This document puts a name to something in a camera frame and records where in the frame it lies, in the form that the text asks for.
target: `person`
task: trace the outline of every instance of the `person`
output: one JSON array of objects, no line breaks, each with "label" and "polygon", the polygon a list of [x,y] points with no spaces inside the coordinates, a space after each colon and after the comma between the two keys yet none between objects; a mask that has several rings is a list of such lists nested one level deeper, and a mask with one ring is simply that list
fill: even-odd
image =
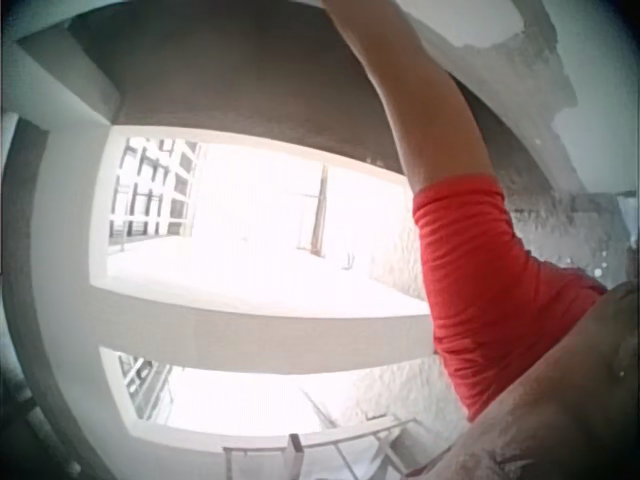
[{"label": "person", "polygon": [[[403,10],[393,0],[323,0],[323,4],[363,65],[388,117],[402,168],[414,193],[413,215],[420,233],[422,272],[435,348],[467,409],[472,438],[491,437],[493,427],[500,430],[496,419],[501,415],[509,418],[509,422],[514,421],[511,410],[517,403],[514,396],[529,398],[529,394],[522,394],[522,389],[533,390],[537,400],[535,408],[518,410],[518,421],[529,427],[522,427],[521,431],[534,438],[553,435],[538,434],[538,427],[531,422],[537,418],[539,428],[546,422],[553,432],[557,430],[554,425],[566,424],[565,415],[571,412],[554,409],[553,404],[565,398],[575,400],[570,387],[576,385],[541,379],[592,374],[589,370],[592,367],[599,373],[590,359],[571,358],[578,351],[585,353],[589,342],[596,346],[597,341],[602,341],[607,348],[610,342],[607,355],[613,357],[606,357],[606,361],[614,363],[619,354],[614,344],[624,344],[628,350],[625,342],[631,342],[633,347],[635,338],[637,352],[637,326],[634,330],[633,321],[627,318],[633,317],[633,309],[619,308],[622,300],[618,290],[607,293],[603,285],[584,272],[540,261],[525,249],[514,232],[504,193],[468,105],[453,79],[424,49]],[[625,305],[637,301],[637,284],[622,288]],[[618,318],[621,312],[624,318]],[[607,323],[602,318],[612,315],[616,318],[609,322],[612,329],[607,333]],[[602,336],[600,340],[593,336],[596,331]],[[563,340],[569,345],[561,346]],[[542,361],[557,348],[561,353],[553,360]],[[558,356],[566,359],[566,363],[559,363]],[[634,386],[637,389],[637,368],[632,367],[625,367],[628,376],[622,386],[608,382],[606,375],[595,374],[587,383],[591,387],[613,389],[609,394],[618,391],[629,394]],[[562,375],[555,375],[553,370],[557,369]],[[528,375],[533,380],[525,381]],[[597,405],[603,407],[606,401]],[[604,412],[611,413],[612,418],[633,412],[632,405],[625,406],[626,410]],[[593,409],[583,410],[589,415],[598,414]],[[582,442],[571,428],[565,430],[556,438],[572,441],[573,445]],[[604,438],[604,434],[593,435]],[[549,442],[561,448],[561,443]],[[442,463],[454,452],[469,453],[472,444],[464,441],[460,444],[441,457]],[[503,447],[494,445],[494,452]],[[578,450],[589,451],[586,447]],[[609,458],[600,453],[592,457],[594,461]],[[573,475],[576,471],[588,472],[585,465],[591,465],[577,460],[574,463],[581,467],[558,471]],[[495,467],[495,462],[488,464]],[[442,478],[467,478],[462,473],[454,468],[448,471],[451,477]]]}]

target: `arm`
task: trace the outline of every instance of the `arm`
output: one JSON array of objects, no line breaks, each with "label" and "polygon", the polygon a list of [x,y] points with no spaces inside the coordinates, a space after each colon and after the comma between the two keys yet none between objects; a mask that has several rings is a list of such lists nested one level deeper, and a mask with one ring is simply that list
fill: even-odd
[{"label": "arm", "polygon": [[414,193],[446,177],[492,174],[486,147],[454,81],[393,0],[323,0],[376,87]]}]

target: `red sleeve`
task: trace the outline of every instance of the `red sleeve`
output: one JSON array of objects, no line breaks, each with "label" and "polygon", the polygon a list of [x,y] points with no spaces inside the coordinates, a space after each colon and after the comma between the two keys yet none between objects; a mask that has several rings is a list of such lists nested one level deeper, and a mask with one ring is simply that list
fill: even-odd
[{"label": "red sleeve", "polygon": [[606,289],[526,251],[493,176],[429,186],[413,215],[435,347],[473,421]]}]

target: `red shirt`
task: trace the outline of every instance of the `red shirt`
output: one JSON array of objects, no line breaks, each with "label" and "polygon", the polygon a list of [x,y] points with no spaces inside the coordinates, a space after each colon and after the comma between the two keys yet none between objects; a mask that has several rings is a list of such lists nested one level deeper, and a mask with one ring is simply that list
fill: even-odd
[{"label": "red shirt", "polygon": [[493,176],[431,185],[415,196],[413,216],[435,348],[473,421],[606,288],[525,250]]}]

